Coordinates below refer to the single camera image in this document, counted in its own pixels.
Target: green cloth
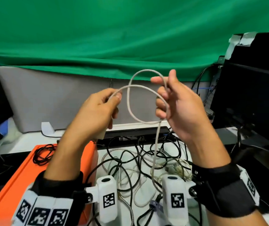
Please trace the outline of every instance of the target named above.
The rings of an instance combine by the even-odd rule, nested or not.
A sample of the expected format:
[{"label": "green cloth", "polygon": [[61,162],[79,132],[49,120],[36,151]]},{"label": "green cloth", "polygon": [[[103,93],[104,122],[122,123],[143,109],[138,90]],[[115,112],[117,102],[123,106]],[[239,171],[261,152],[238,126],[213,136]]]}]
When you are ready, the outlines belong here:
[{"label": "green cloth", "polygon": [[251,31],[269,31],[269,0],[0,0],[0,65],[192,81]]}]

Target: fingernail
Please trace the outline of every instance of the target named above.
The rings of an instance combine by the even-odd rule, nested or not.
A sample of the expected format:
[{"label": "fingernail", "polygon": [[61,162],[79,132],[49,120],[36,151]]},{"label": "fingernail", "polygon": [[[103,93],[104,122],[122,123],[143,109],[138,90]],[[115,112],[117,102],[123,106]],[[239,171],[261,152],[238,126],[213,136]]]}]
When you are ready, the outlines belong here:
[{"label": "fingernail", "polygon": [[121,93],[117,93],[117,94],[116,94],[116,97],[119,98],[119,99],[121,100],[121,99],[122,99],[122,95],[121,95]]}]

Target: hand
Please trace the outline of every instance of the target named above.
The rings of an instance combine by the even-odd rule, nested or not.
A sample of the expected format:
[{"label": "hand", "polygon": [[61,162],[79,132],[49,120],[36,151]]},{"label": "hand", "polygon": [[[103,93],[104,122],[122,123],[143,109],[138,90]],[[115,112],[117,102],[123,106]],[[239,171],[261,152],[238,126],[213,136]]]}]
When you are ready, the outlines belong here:
[{"label": "hand", "polygon": [[[168,91],[161,86],[157,92],[167,101],[169,110],[166,112],[164,102],[157,98],[156,116],[166,118],[173,131],[186,143],[201,135],[206,127],[212,128],[202,100],[189,87],[178,81],[175,70],[170,71],[165,81],[169,87]],[[163,79],[159,76],[152,77],[151,82],[164,85]]]},{"label": "hand", "polygon": [[117,93],[107,101],[115,91],[116,89],[108,88],[90,95],[81,106],[66,133],[73,132],[73,135],[87,141],[96,139],[96,136],[104,129],[112,129],[112,118],[117,118],[119,111],[117,106],[122,98],[122,94]]}]

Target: white cable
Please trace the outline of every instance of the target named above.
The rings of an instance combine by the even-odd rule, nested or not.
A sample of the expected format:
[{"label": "white cable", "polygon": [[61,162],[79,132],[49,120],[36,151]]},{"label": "white cable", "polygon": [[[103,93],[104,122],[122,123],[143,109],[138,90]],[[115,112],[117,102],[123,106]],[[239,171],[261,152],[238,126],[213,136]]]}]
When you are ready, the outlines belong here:
[{"label": "white cable", "polygon": [[165,81],[165,79],[164,79],[164,76],[163,76],[160,72],[157,72],[156,70],[145,69],[145,70],[140,70],[140,71],[136,72],[136,73],[132,76],[132,78],[130,79],[129,84],[128,84],[127,86],[123,86],[123,87],[121,87],[121,88],[118,89],[116,92],[114,92],[114,93],[110,96],[109,100],[110,100],[114,95],[116,95],[119,91],[121,91],[121,90],[127,88],[127,98],[126,98],[126,101],[127,101],[128,112],[130,113],[130,115],[131,115],[135,120],[137,120],[137,121],[139,121],[139,122],[141,122],[141,123],[143,123],[143,124],[159,124],[159,126],[158,126],[158,128],[157,128],[157,130],[156,130],[156,137],[155,137],[155,143],[154,143],[154,145],[155,145],[155,149],[154,149],[154,152],[153,152],[153,153],[154,153],[154,156],[153,156],[153,164],[152,164],[152,171],[151,171],[151,180],[152,180],[152,184],[154,185],[154,187],[156,188],[156,190],[159,191],[159,193],[162,193],[162,191],[155,185],[155,182],[154,182],[154,168],[155,168],[155,162],[156,162],[156,152],[157,152],[157,143],[158,143],[158,139],[159,139],[159,131],[160,131],[160,128],[161,128],[161,122],[162,122],[163,119],[160,119],[159,121],[148,121],[148,122],[146,122],[146,121],[141,121],[139,118],[137,118],[137,117],[132,113],[132,111],[131,111],[131,109],[130,109],[130,103],[129,103],[130,87],[139,87],[139,88],[147,89],[147,90],[149,90],[150,92],[152,92],[152,93],[154,93],[155,95],[157,95],[157,96],[158,96],[158,97],[165,103],[166,111],[168,111],[169,106],[168,106],[167,102],[166,102],[165,99],[164,99],[161,95],[159,95],[157,92],[155,92],[154,90],[152,90],[152,89],[150,89],[150,88],[148,88],[148,87],[146,87],[146,86],[132,85],[132,80],[134,79],[134,77],[135,77],[136,75],[138,75],[139,73],[141,73],[141,72],[145,72],[145,71],[151,71],[151,72],[154,72],[154,73],[158,74],[158,75],[163,79],[164,87],[165,87],[165,89],[166,89],[166,91],[167,91],[167,83],[166,83],[166,81]]}]

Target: orange case lid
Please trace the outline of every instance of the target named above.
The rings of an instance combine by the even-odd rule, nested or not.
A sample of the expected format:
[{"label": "orange case lid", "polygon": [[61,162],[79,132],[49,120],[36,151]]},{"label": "orange case lid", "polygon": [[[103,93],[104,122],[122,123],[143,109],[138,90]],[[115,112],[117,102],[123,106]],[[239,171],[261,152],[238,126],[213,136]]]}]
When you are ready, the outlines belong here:
[{"label": "orange case lid", "polygon": [[[24,192],[26,191],[26,188],[32,182],[35,181],[35,178],[40,172],[46,169],[47,164],[44,166],[39,166],[32,162],[35,150],[43,146],[45,146],[45,144],[35,146],[35,148],[29,153],[24,162],[20,165],[17,171],[13,174],[13,176],[9,179],[9,181],[0,191],[0,222],[11,221],[11,218]],[[83,172],[84,181],[87,178],[88,174],[92,171],[92,169],[97,166],[97,163],[98,163],[97,147],[96,144],[94,144],[91,141],[84,148],[81,157],[80,170]],[[96,172],[90,177],[89,182],[94,184],[95,179],[96,179]],[[79,220],[79,225],[85,224],[88,221],[90,217],[90,212],[91,212],[91,204],[85,206],[85,209],[83,210]]]}]

